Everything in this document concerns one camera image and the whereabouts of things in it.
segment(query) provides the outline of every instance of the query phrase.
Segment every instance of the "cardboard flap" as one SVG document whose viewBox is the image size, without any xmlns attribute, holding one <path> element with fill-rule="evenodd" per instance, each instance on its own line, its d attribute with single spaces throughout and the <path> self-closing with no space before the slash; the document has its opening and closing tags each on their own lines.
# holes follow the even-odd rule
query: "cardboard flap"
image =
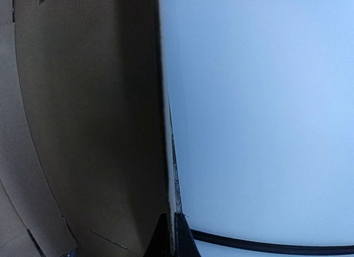
<svg viewBox="0 0 354 257">
<path fill-rule="evenodd" d="M 38 244 L 47 250 L 48 257 L 58 257 L 74 249 L 76 244 L 61 219 L 28 129 L 17 74 L 12 22 L 0 24 L 0 75 L 0 180 L 5 190 L 0 203 L 6 205 L 0 210 L 0 219 L 4 219 L 1 226 L 16 233 L 22 228 L 20 218 L 28 229 L 37 231 L 39 227 L 38 236 L 34 232 Z M 62 224 L 50 225 L 51 219 L 61 219 Z M 1 239 L 9 238 L 2 234 Z"/>
<path fill-rule="evenodd" d="M 6 257 L 40 257 L 28 233 L 11 240 L 0 248 L 0 256 Z"/>
</svg>

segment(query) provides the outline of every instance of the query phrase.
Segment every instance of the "light blue surface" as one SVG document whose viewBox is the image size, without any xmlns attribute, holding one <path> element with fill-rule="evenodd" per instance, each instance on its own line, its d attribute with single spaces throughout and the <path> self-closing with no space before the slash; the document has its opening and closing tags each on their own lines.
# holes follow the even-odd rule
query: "light blue surface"
<svg viewBox="0 0 354 257">
<path fill-rule="evenodd" d="M 354 244 L 354 0 L 161 0 L 191 228 Z"/>
<path fill-rule="evenodd" d="M 202 257 L 290 257 L 298 255 L 284 255 L 284 254 L 271 254 L 259 253 L 249 250 L 232 249 L 215 244 L 196 241 L 198 251 Z"/>
</svg>

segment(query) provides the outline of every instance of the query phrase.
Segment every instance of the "black cable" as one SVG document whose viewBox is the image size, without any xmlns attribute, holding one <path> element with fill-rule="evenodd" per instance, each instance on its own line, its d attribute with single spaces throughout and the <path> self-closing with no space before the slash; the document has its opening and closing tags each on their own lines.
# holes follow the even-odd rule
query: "black cable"
<svg viewBox="0 0 354 257">
<path fill-rule="evenodd" d="M 349 255 L 354 254 L 354 245 L 350 246 L 297 246 L 262 243 L 242 239 L 213 235 L 198 230 L 191 230 L 195 240 L 226 246 L 230 248 L 260 251 L 263 253 L 289 255 Z"/>
</svg>

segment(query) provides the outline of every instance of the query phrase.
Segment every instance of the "brown cardboard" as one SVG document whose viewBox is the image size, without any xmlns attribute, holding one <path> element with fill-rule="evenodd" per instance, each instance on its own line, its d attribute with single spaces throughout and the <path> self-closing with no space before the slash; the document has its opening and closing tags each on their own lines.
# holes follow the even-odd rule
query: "brown cardboard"
<svg viewBox="0 0 354 257">
<path fill-rule="evenodd" d="M 0 25 L 12 22 L 12 0 L 0 0 Z"/>
<path fill-rule="evenodd" d="M 49 186 L 84 248 L 142 256 L 166 212 L 153 0 L 36 1 L 15 0 L 16 45 Z"/>
<path fill-rule="evenodd" d="M 0 248 L 0 256 L 6 257 L 40 257 L 28 233 L 14 238 Z"/>
<path fill-rule="evenodd" d="M 59 257 L 76 248 L 76 241 L 63 224 L 62 217 L 31 229 L 31 233 L 46 257 Z"/>
<path fill-rule="evenodd" d="M 15 208 L 13 208 L 0 181 L 0 249 L 14 238 L 26 232 L 26 227 Z"/>
<path fill-rule="evenodd" d="M 63 236 L 56 232 L 57 226 L 49 224 L 52 219 L 61 218 L 61 213 L 29 133 L 17 74 L 12 22 L 0 24 L 0 76 L 0 180 L 14 207 L 11 215 L 2 210 L 0 217 L 6 217 L 12 225 L 13 218 L 18 215 L 30 230 L 45 226 L 41 236 L 35 233 L 34 239 L 43 246 L 47 256 L 60 256 L 63 249 L 74 249 L 76 244 L 69 231 Z M 67 229 L 64 221 L 58 225 L 61 230 Z M 18 240 L 6 244 L 6 249 L 20 243 Z"/>
</svg>

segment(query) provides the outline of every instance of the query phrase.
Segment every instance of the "black strip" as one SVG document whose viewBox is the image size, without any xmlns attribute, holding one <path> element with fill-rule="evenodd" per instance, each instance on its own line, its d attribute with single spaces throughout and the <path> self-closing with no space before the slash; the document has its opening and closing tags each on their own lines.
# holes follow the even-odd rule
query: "black strip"
<svg viewBox="0 0 354 257">
<path fill-rule="evenodd" d="M 191 230 L 194 239 L 230 248 L 260 251 L 263 253 L 291 255 L 349 255 L 354 254 L 354 245 L 350 246 L 297 246 L 262 243 L 242 239 L 232 239 Z"/>
<path fill-rule="evenodd" d="M 12 22 L 15 22 L 15 0 L 12 0 Z"/>
</svg>

